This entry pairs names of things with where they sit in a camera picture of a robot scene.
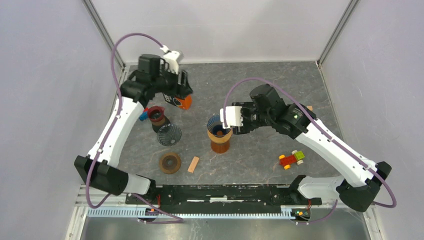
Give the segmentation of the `dark red cup carafe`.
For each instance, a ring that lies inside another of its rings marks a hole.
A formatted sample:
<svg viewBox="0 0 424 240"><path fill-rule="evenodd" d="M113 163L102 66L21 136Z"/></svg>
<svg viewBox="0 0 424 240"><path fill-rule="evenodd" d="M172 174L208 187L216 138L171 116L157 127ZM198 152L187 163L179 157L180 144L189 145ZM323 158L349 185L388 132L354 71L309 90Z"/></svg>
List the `dark red cup carafe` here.
<svg viewBox="0 0 424 240"><path fill-rule="evenodd" d="M147 117L151 122L152 129L157 133L161 127L170 124L170 120L165 116L165 108L162 106L152 106L147 111Z"/></svg>

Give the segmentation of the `amber glass carafe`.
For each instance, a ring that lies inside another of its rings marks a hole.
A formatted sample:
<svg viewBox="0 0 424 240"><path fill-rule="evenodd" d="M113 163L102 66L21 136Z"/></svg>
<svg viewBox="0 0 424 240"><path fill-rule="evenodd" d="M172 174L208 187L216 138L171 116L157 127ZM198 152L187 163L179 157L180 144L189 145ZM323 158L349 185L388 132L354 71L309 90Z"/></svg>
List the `amber glass carafe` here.
<svg viewBox="0 0 424 240"><path fill-rule="evenodd" d="M227 141L225 143L216 143L216 142L211 142L210 143L210 147L211 149L217 153L217 154L223 154L225 152L227 152L230 148L230 142Z"/></svg>

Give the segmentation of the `blue glass dripper cone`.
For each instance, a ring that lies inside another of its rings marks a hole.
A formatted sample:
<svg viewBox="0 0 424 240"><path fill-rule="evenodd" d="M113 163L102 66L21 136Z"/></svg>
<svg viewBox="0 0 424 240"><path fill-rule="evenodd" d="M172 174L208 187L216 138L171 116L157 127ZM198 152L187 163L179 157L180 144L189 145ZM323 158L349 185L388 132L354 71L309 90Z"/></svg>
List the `blue glass dripper cone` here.
<svg viewBox="0 0 424 240"><path fill-rule="evenodd" d="M221 116L214 115L207 122L207 130L215 137L223 137L231 132L230 128L224 128Z"/></svg>

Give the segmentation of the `red green toy car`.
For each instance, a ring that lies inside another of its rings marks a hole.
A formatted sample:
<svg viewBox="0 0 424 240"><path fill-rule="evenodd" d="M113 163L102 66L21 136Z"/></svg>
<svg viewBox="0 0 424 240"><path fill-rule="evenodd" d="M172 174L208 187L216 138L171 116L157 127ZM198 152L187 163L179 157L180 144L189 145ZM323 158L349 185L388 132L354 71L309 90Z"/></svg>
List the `red green toy car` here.
<svg viewBox="0 0 424 240"><path fill-rule="evenodd" d="M301 165L304 163L303 159L305 158L305 155L302 151L294 150L291 155L285 156L280 155L279 156L279 164L285 169L288 170L291 168L291 165Z"/></svg>

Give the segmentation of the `blue red toy block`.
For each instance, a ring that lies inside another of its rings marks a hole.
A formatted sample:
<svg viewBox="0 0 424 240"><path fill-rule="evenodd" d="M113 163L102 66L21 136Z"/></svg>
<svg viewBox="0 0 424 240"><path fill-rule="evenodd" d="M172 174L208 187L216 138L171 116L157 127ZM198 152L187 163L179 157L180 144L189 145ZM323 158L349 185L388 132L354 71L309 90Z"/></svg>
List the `blue red toy block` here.
<svg viewBox="0 0 424 240"><path fill-rule="evenodd" d="M147 111L144 111L140 116L139 116L139 120L142 122L142 121L145 121L146 119L148 118L148 112Z"/></svg>

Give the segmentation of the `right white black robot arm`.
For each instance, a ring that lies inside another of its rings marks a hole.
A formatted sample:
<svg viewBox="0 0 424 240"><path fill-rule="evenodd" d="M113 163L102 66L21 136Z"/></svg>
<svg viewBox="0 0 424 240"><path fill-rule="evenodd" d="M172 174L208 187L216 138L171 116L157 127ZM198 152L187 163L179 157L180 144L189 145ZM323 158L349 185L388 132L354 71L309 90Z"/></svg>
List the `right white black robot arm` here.
<svg viewBox="0 0 424 240"><path fill-rule="evenodd" d="M225 129L242 135L260 127L271 127L313 150L340 174L336 177L299 175L288 191L293 203L332 199L357 212L365 212L376 204L375 198L392 170L388 163L374 162L353 150L304 105L286 104L270 84L257 86L249 96L250 102L233 102L220 109Z"/></svg>

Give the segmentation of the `dark smoky glass dripper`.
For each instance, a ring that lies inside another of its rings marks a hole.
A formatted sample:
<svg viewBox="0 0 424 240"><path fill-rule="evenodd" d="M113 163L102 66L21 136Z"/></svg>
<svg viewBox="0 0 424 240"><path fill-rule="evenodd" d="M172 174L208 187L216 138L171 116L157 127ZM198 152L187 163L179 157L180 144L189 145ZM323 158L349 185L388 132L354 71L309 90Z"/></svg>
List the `dark smoky glass dripper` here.
<svg viewBox="0 0 424 240"><path fill-rule="evenodd" d="M157 140L165 147L176 145L180 141L181 137L182 130L177 125L172 123L163 125L157 131Z"/></svg>

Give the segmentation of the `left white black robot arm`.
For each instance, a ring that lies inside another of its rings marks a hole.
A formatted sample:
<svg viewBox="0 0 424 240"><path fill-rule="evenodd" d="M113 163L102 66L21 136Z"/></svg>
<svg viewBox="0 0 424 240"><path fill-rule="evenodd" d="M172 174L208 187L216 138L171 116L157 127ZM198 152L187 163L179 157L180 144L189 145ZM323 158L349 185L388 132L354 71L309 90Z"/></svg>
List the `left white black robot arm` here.
<svg viewBox="0 0 424 240"><path fill-rule="evenodd" d="M149 178L117 168L124 144L136 120L156 94L183 99L192 94L188 73L180 69L183 54L168 51L163 56L142 54L134 70L120 85L121 98L115 103L97 143L86 156L77 156L74 166L87 186L112 195L136 193L145 204L153 203L157 190Z"/></svg>

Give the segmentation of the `long wooden block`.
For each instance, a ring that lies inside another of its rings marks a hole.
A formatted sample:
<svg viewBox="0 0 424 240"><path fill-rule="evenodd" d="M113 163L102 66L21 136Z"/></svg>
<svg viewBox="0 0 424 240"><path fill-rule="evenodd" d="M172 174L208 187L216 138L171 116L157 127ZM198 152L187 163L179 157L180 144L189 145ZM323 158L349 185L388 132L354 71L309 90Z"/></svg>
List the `long wooden block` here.
<svg viewBox="0 0 424 240"><path fill-rule="evenodd" d="M190 165L189 165L189 167L187 169L187 171L189 173L194 173L194 171L195 171L195 169L196 169L196 167L197 167L197 165L199 163L199 160L200 160L200 158L198 156L194 156L193 157L193 159L192 159L192 161L191 161L191 163L190 163Z"/></svg>

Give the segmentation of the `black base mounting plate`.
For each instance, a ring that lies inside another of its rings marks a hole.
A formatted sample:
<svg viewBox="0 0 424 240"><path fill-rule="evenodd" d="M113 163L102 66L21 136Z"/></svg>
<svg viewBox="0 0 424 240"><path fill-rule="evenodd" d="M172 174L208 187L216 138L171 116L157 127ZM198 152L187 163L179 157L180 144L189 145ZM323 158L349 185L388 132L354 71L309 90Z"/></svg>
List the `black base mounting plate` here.
<svg viewBox="0 0 424 240"><path fill-rule="evenodd" d="M143 198L170 214L277 214L282 206L320 206L288 184L164 184Z"/></svg>

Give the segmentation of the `orange coffee filter box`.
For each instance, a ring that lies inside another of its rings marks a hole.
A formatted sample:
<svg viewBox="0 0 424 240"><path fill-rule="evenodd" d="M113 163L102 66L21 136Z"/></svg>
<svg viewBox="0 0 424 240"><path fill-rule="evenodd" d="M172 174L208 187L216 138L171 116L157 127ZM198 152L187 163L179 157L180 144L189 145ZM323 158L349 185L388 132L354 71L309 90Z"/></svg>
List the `orange coffee filter box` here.
<svg viewBox="0 0 424 240"><path fill-rule="evenodd" d="M192 105L192 96L189 94L185 98L178 98L175 95L167 95L165 93L162 94L164 100L177 108L188 110Z"/></svg>

